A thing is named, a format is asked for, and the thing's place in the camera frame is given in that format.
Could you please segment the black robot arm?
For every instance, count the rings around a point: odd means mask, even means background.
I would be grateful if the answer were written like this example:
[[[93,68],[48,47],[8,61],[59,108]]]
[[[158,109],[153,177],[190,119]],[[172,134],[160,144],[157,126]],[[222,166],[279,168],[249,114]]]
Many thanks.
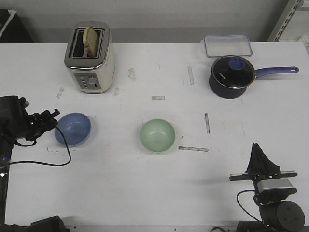
[[[243,190],[236,195],[238,205],[254,221],[240,221],[238,232],[299,232],[305,225],[305,214],[301,207],[286,200],[297,193],[289,178],[298,175],[295,171],[281,171],[262,151],[258,143],[252,144],[247,170],[241,174],[231,174],[230,181],[251,180],[253,201],[258,206],[260,219],[250,214],[241,205],[239,196],[249,192]]]
[[[60,114],[45,110],[42,113],[29,115],[26,107],[29,102],[18,96],[3,96],[0,98],[0,230],[2,232],[69,232],[59,216],[52,216],[31,223],[29,226],[5,224],[6,200],[8,191],[10,166],[14,164],[39,164],[52,167],[66,166],[71,162],[71,154],[63,132],[57,127],[55,119]],[[69,155],[69,160],[63,164],[50,164],[38,161],[11,162],[14,146],[30,147],[37,143],[37,139],[45,132],[56,129],[60,132]]]

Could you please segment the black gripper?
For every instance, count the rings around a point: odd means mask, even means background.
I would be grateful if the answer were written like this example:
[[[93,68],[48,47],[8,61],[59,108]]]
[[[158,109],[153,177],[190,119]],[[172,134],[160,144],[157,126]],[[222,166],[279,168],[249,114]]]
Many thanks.
[[[57,126],[56,116],[60,114],[58,109],[53,112],[45,110],[42,113],[34,113],[28,115],[27,123],[28,130],[25,135],[26,140],[36,140],[41,137],[45,132],[54,129]]]
[[[230,181],[264,180],[297,177],[297,172],[280,171],[280,167],[265,155],[258,143],[252,144],[251,156],[247,170],[242,173],[231,174]]]

